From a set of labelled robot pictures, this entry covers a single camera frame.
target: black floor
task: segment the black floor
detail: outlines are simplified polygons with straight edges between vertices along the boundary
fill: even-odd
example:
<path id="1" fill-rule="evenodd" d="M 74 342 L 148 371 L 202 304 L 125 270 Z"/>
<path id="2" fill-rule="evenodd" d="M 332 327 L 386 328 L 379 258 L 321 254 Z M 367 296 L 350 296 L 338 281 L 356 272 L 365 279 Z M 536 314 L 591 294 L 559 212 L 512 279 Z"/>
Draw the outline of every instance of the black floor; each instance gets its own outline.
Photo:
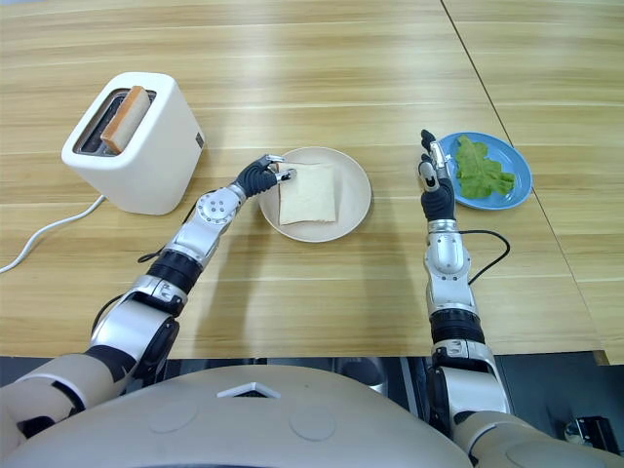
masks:
<path id="1" fill-rule="evenodd" d="M 47 360 L 0 357 L 0 386 L 15 381 Z M 352 366 L 352 359 L 256 359 L 256 360 L 170 360 L 159 379 L 203 369 L 241 364 L 292 365 L 324 371 L 351 373 L 350 376 L 376 384 L 385 377 L 383 392 L 406 410 L 423 417 L 426 412 L 424 391 L 425 358 L 383 358 L 384 375 L 374 373 L 366 359 Z M 615 439 L 624 449 L 624 366 L 597 366 L 592 353 L 517 355 L 496 358 L 511 400 L 513 413 L 537 429 L 559 439 L 571 420 L 582 416 L 609 419 Z M 135 382 L 129 388 L 140 388 Z"/>

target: beige plate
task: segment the beige plate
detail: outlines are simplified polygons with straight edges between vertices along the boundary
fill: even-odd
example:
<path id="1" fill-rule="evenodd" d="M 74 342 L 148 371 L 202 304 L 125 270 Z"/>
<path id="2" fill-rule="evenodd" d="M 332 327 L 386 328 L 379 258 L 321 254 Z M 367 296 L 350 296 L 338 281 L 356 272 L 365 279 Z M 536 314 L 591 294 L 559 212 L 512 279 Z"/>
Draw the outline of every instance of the beige plate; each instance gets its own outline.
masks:
<path id="1" fill-rule="evenodd" d="M 276 230 L 297 241 L 327 242 L 358 227 L 371 206 L 371 183 L 358 163 L 340 151 L 320 146 L 294 149 L 284 157 L 289 163 L 333 165 L 336 221 L 280 225 L 280 195 L 275 186 L 262 193 L 259 200 L 262 214 Z"/>

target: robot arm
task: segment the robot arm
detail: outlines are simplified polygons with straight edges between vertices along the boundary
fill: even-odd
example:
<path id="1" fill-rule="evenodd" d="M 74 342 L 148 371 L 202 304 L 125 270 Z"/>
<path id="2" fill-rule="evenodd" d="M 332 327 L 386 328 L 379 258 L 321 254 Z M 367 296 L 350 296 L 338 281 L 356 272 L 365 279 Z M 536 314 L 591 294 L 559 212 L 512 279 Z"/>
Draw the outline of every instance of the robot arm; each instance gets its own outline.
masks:
<path id="1" fill-rule="evenodd" d="M 97 324 L 85 353 L 53 359 L 1 390 L 0 459 L 68 416 L 117 397 L 131 377 L 145 378 L 164 364 L 177 336 L 176 317 L 220 236 L 248 198 L 295 175 L 270 169 L 283 161 L 262 156 L 227 187 L 202 195 L 147 274 Z"/>
<path id="2" fill-rule="evenodd" d="M 424 265 L 434 343 L 427 374 L 429 423 L 481 468 L 624 466 L 612 453 L 554 440 L 511 414 L 470 289 L 471 260 L 457 230 L 447 159 L 431 134 L 423 131 L 422 137 L 427 154 L 418 173 L 425 189 Z"/>
<path id="3" fill-rule="evenodd" d="M 509 412 L 509 402 L 481 329 L 468 284 L 471 259 L 454 215 L 454 193 L 444 152 L 422 132 L 418 173 L 424 185 L 421 204 L 428 221 L 427 308 L 433 338 L 428 374 L 430 423 L 452 437 L 465 417 L 479 410 Z"/>

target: white bread slice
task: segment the white bread slice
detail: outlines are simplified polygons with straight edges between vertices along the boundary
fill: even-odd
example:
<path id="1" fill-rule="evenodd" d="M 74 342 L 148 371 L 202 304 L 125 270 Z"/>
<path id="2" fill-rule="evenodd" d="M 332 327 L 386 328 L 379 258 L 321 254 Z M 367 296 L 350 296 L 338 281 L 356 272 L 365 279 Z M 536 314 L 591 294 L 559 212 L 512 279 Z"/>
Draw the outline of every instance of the white bread slice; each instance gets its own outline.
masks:
<path id="1" fill-rule="evenodd" d="M 126 148 L 149 104 L 147 91 L 141 86 L 132 86 L 119 105 L 117 113 L 101 133 L 100 138 L 108 149 L 119 154 Z"/>
<path id="2" fill-rule="evenodd" d="M 331 164 L 280 163 L 279 170 L 296 169 L 296 176 L 279 185 L 280 224 L 335 221 Z"/>

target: blue plate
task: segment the blue plate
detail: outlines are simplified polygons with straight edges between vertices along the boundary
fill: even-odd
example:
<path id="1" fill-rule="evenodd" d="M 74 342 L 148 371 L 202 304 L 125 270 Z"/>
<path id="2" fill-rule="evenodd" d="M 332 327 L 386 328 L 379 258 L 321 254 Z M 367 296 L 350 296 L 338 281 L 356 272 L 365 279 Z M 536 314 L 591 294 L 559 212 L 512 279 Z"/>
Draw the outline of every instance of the blue plate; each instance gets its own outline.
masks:
<path id="1" fill-rule="evenodd" d="M 459 141 L 457 139 L 462 135 L 466 135 L 474 142 L 485 143 L 487 145 L 487 157 L 492 161 L 498 161 L 502 166 L 503 173 L 513 173 L 516 176 L 514 188 L 509 193 L 501 195 L 493 192 L 486 198 L 464 198 L 461 196 L 461 186 L 456 176 L 458 168 L 455 155 L 457 154 L 457 149 L 459 149 Z M 445 136 L 440 140 L 440 145 L 444 153 L 450 155 L 448 172 L 452 186 L 455 189 L 455 200 L 457 202 L 480 210 L 506 210 L 517 207 L 528 198 L 530 188 L 533 185 L 530 167 L 522 154 L 505 141 L 477 132 L 461 132 Z"/>

